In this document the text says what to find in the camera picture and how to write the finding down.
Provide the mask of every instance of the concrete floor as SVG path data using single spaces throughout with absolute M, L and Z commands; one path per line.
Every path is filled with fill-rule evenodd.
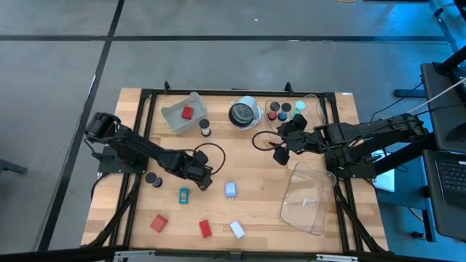
M 3 0 L 0 34 L 106 35 L 116 6 L 117 0 L 40 4 Z M 454 10 L 444 15 L 461 44 L 465 24 L 456 22 Z M 429 4 L 127 0 L 116 35 L 443 36 L 443 32 Z M 0 158 L 29 167 L 27 175 L 0 175 L 0 253 L 33 249 L 102 47 L 101 41 L 0 41 L 4 127 Z M 420 82 L 420 63 L 442 61 L 450 54 L 451 47 L 438 42 L 114 42 L 92 114 L 112 112 L 122 87 L 160 88 L 168 80 L 173 88 L 282 90 L 290 81 L 295 90 L 353 92 L 360 121 L 367 121 L 374 111 L 395 101 L 394 89 Z M 403 113 L 421 102 L 405 99 L 378 116 Z M 52 249 L 79 246 L 97 166 L 82 146 Z M 429 244 L 430 251 L 421 253 L 426 248 L 422 240 L 405 238 L 412 227 L 419 227 L 415 218 L 399 207 L 381 209 L 392 251 L 451 260 L 465 256 L 455 251 L 464 250 L 465 244 L 448 238 Z M 452 251 L 445 255 L 445 250 Z

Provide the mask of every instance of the red block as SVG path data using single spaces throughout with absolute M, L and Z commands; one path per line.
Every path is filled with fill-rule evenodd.
M 181 117 L 183 117 L 184 119 L 191 119 L 193 113 L 194 109 L 192 107 L 185 106 L 183 108 L 183 113 L 181 113 Z
M 157 215 L 157 217 L 152 221 L 151 223 L 151 228 L 157 232 L 161 232 L 165 224 L 168 222 L 168 220 L 161 215 Z
M 209 227 L 209 221 L 204 220 L 199 222 L 199 226 L 201 227 L 202 236 L 204 238 L 212 236 L 212 231 Z

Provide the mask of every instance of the red cube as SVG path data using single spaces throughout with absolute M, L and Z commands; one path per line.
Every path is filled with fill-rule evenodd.
M 181 117 L 183 117 L 184 119 L 191 119 L 193 113 L 194 109 L 192 107 L 185 106 L 183 108 L 183 113 L 181 113 Z
M 202 236 L 204 238 L 212 236 L 212 231 L 210 230 L 209 221 L 204 220 L 199 222 L 201 227 Z
M 161 232 L 165 224 L 168 222 L 168 220 L 161 215 L 157 215 L 157 217 L 152 221 L 151 223 L 151 228 L 157 232 Z

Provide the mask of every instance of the keyboard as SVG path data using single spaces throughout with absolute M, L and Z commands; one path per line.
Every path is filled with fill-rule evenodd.
M 466 162 L 453 159 L 437 159 L 435 162 L 443 200 L 466 209 Z

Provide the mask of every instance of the wooden table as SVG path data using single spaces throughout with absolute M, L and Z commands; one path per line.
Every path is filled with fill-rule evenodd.
M 116 115 L 122 123 L 132 127 L 137 111 L 141 89 L 122 89 Z M 333 194 L 330 195 L 328 213 L 325 217 L 325 231 L 320 236 L 299 231 L 278 218 L 283 195 L 287 189 L 291 172 L 298 161 L 311 163 L 315 169 L 325 170 L 324 156 L 305 153 L 291 154 L 288 167 L 283 167 L 272 158 L 272 152 L 258 151 L 252 147 L 251 137 L 260 130 L 267 130 L 263 119 L 252 130 L 239 131 L 228 119 L 231 102 L 237 97 L 203 96 L 208 108 L 211 136 L 204 138 L 199 128 L 176 136 L 170 131 L 160 109 L 184 99 L 185 95 L 158 95 L 151 127 L 150 140 L 163 148 L 195 148 L 201 143 L 217 143 L 226 152 L 223 169 L 214 175 L 207 191 L 200 191 L 190 180 L 183 180 L 161 169 L 154 160 L 149 161 L 148 171 L 155 172 L 163 179 L 161 188 L 153 188 L 144 181 L 138 198 L 137 210 L 131 236 L 131 248 L 178 249 L 178 250 L 242 250 L 242 251 L 286 251 L 286 252 L 341 252 L 341 240 L 336 217 Z M 257 97 L 264 106 L 271 98 Z M 336 93 L 336 102 L 341 122 L 358 123 L 355 101 L 352 94 Z M 258 146 L 267 147 L 268 135 L 259 137 Z M 208 155 L 208 164 L 215 170 L 223 158 L 221 152 L 212 146 L 202 147 Z M 117 205 L 121 174 L 111 174 L 95 188 L 82 244 L 87 244 L 98 235 L 114 214 Z M 224 184 L 237 184 L 236 199 L 226 199 Z M 178 203 L 179 188 L 189 188 L 189 204 Z M 374 188 L 362 179 L 353 179 L 358 217 L 377 243 L 387 249 L 382 219 Z M 161 233 L 149 225 L 156 215 L 162 214 L 168 224 Z M 208 219 L 212 236 L 202 238 L 199 222 Z M 238 220 L 245 230 L 245 237 L 236 239 L 229 224 Z M 349 219 L 347 230 L 350 247 L 355 248 Z M 117 244 L 122 243 L 125 222 L 120 225 Z

